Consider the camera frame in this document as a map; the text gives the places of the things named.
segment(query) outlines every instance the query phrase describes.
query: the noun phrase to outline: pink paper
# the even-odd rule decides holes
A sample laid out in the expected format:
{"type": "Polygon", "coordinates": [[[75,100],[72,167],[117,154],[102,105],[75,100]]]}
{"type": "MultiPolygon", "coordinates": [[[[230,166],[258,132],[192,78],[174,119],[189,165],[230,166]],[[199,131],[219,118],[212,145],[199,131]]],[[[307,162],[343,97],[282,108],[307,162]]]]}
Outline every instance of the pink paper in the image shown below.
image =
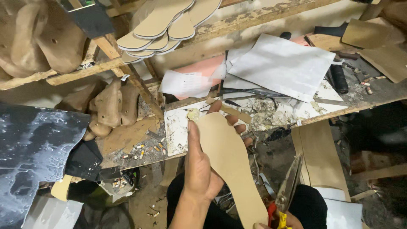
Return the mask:
{"type": "MultiPolygon", "coordinates": [[[[219,65],[221,65],[224,58],[225,58],[225,55],[221,55],[218,57],[199,61],[197,63],[190,64],[190,65],[182,67],[182,68],[177,68],[174,71],[178,72],[178,73],[201,72],[202,76],[208,77],[208,80],[209,80],[209,77],[213,74],[213,72],[216,70],[216,68],[219,65]]],[[[221,79],[213,79],[212,86],[215,86],[220,83],[221,83],[221,79]]],[[[177,95],[175,95],[175,97],[179,100],[188,98],[188,97],[182,97],[182,96],[177,96],[177,95]]]]}

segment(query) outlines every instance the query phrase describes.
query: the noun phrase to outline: black pants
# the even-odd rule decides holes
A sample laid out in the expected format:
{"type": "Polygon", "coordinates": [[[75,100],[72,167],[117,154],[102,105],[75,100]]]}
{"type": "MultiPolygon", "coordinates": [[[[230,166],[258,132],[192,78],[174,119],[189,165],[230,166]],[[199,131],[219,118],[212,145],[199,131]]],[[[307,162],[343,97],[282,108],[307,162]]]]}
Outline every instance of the black pants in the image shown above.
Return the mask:
{"type": "MultiPolygon", "coordinates": [[[[175,214],[175,209],[184,187],[185,174],[178,175],[170,184],[167,190],[167,227],[175,214]]],[[[321,194],[313,187],[299,185],[295,191],[289,211],[298,218],[304,229],[326,229],[327,206],[321,194]]],[[[243,228],[239,220],[230,217],[213,202],[209,205],[206,215],[205,229],[239,229],[243,228]]]]}

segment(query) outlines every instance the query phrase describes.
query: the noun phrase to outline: hand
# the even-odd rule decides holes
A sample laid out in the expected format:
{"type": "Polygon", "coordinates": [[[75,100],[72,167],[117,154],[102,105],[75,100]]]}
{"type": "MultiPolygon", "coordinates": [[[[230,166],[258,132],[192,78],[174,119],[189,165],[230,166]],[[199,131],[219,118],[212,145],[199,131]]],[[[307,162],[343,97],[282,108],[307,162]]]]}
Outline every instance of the hand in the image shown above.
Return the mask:
{"type": "MultiPolygon", "coordinates": [[[[208,114],[218,112],[222,107],[221,101],[215,101],[208,114]]],[[[234,125],[237,116],[228,115],[225,117],[231,125],[234,125]]],[[[245,124],[234,127],[240,134],[246,130],[245,124]]],[[[243,140],[245,146],[252,144],[253,139],[243,140]]],[[[220,192],[224,184],[223,179],[210,167],[210,160],[206,153],[202,151],[199,140],[199,130],[195,122],[188,121],[188,153],[185,157],[185,184],[183,192],[192,195],[194,198],[203,201],[212,201],[220,192]]]]}

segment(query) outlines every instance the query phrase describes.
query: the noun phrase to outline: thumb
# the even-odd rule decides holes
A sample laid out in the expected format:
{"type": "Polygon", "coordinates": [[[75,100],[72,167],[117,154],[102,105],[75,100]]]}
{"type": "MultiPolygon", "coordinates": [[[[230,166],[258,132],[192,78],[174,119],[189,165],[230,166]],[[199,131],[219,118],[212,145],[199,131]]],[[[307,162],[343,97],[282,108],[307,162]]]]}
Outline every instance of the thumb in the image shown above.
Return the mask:
{"type": "Polygon", "coordinates": [[[264,224],[262,224],[262,223],[255,223],[254,225],[253,225],[253,229],[271,229],[270,227],[268,227],[268,226],[266,226],[266,225],[264,225],[264,224]]]}

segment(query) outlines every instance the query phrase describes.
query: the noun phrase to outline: finger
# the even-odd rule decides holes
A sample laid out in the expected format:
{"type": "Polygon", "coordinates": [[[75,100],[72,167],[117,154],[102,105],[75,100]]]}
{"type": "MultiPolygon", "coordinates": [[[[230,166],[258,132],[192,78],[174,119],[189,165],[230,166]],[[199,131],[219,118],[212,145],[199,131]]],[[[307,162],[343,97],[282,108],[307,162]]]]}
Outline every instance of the finger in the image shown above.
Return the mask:
{"type": "Polygon", "coordinates": [[[228,120],[228,122],[233,126],[237,121],[239,121],[239,118],[236,115],[227,115],[225,118],[228,120]]]}
{"type": "Polygon", "coordinates": [[[253,144],[253,139],[251,137],[245,138],[243,139],[243,143],[246,147],[249,147],[251,144],[253,144]]]}
{"type": "Polygon", "coordinates": [[[201,142],[199,140],[198,126],[192,120],[188,120],[188,153],[190,156],[204,156],[201,149],[201,142]]]}
{"type": "Polygon", "coordinates": [[[221,110],[222,107],[222,101],[220,100],[216,100],[215,102],[212,103],[212,105],[210,106],[207,114],[212,113],[212,112],[218,112],[221,110]]]}
{"type": "Polygon", "coordinates": [[[236,132],[238,132],[239,134],[246,131],[246,125],[245,124],[237,125],[234,128],[236,129],[236,132]]]}

